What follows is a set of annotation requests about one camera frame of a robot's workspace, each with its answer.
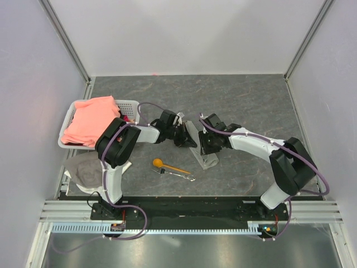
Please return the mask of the grey cloth napkin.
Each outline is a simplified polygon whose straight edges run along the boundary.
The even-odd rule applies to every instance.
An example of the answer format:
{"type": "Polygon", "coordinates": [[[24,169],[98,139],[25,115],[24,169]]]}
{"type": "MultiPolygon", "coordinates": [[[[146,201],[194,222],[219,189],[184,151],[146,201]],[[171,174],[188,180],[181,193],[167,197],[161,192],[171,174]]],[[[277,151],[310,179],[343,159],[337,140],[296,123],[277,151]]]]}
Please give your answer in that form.
{"type": "Polygon", "coordinates": [[[216,166],[219,162],[218,157],[216,154],[210,154],[210,155],[201,155],[200,154],[200,141],[199,141],[199,135],[198,135],[198,130],[195,127],[195,134],[194,134],[194,140],[197,143],[197,148],[190,148],[190,151],[192,152],[193,156],[197,160],[197,162],[200,164],[203,170],[207,170],[209,168],[213,168],[216,166]]]}

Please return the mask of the orange plastic spoon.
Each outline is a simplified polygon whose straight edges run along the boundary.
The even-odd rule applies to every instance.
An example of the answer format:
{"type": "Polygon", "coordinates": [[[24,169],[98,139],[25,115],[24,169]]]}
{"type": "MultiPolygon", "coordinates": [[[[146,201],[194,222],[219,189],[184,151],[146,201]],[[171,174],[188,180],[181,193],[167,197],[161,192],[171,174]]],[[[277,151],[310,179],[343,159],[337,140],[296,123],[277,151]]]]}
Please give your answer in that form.
{"type": "Polygon", "coordinates": [[[174,167],[174,166],[170,166],[170,165],[164,164],[161,159],[154,159],[153,160],[153,165],[155,167],[157,167],[157,168],[169,168],[171,170],[179,171],[179,172],[182,172],[182,173],[185,173],[185,174],[190,174],[189,171],[186,171],[186,170],[174,167]]]}

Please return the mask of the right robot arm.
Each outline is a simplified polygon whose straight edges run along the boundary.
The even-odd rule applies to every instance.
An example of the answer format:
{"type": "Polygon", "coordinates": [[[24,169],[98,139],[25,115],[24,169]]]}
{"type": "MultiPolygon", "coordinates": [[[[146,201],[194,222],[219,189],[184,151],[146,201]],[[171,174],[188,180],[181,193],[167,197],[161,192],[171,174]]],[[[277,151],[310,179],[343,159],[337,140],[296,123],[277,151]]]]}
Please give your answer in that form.
{"type": "Polygon", "coordinates": [[[199,121],[204,127],[199,132],[202,155],[215,154],[227,148],[247,152],[270,163],[274,182],[255,206],[260,219],[270,219],[278,205],[299,193],[316,176],[316,165],[297,138],[277,140],[248,131],[235,123],[227,126],[215,113],[207,117],[201,114],[199,121]]]}

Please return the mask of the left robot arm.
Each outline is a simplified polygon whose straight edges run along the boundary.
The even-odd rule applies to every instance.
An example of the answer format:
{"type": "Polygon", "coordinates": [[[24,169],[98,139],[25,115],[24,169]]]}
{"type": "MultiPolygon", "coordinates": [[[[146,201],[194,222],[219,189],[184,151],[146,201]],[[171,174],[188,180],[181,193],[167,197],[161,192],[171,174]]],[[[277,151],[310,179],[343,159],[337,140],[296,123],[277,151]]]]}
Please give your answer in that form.
{"type": "Polygon", "coordinates": [[[106,201],[103,213],[109,219],[122,215],[122,170],[138,142],[158,144],[172,140],[177,147],[197,147],[180,116],[163,110],[160,117],[147,125],[128,123],[117,117],[95,144],[102,166],[102,198],[106,201]]]}

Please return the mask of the clear-handled metal fork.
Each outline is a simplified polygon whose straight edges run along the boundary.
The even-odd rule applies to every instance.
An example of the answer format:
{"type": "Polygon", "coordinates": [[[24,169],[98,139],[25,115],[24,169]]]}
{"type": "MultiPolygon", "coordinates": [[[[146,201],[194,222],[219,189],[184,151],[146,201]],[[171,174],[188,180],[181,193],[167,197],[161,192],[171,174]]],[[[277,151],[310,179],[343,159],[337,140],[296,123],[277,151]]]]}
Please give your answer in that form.
{"type": "Polygon", "coordinates": [[[165,169],[161,168],[161,167],[153,167],[152,170],[158,174],[168,174],[168,175],[173,175],[173,176],[178,176],[181,177],[183,179],[189,180],[189,181],[195,181],[196,178],[192,175],[185,175],[185,174],[177,174],[177,173],[173,173],[170,171],[166,171],[165,169]]]}

